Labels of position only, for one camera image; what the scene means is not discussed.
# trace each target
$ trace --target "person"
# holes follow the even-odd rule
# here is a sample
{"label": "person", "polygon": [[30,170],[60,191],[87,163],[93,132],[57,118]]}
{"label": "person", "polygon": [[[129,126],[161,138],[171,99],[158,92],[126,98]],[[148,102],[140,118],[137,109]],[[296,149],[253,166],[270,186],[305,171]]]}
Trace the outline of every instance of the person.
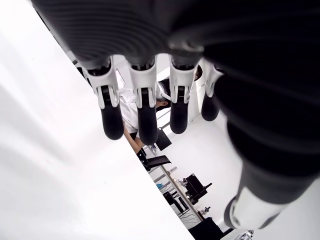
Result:
{"label": "person", "polygon": [[[202,68],[198,66],[194,81],[202,76]],[[169,78],[158,82],[161,92],[164,93],[161,97],[157,96],[156,111],[161,111],[171,107],[170,98],[170,83]],[[136,105],[136,96],[132,89],[120,88],[119,89],[119,102],[124,125],[124,136],[128,140],[134,152],[137,154],[145,144],[139,137],[138,125],[138,110]]]}

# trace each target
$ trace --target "robotic hand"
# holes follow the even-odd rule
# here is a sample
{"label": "robotic hand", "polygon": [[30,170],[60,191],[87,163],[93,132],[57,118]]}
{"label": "robotic hand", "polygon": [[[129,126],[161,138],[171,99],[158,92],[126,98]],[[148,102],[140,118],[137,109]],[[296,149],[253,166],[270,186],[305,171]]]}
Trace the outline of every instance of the robotic hand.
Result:
{"label": "robotic hand", "polygon": [[174,133],[187,127],[199,60],[211,65],[202,116],[227,116],[243,160],[231,228],[261,229],[320,173],[320,7],[307,0],[31,0],[87,69],[105,134],[124,131],[113,55],[126,57],[147,145],[157,140],[156,55],[170,57]]}

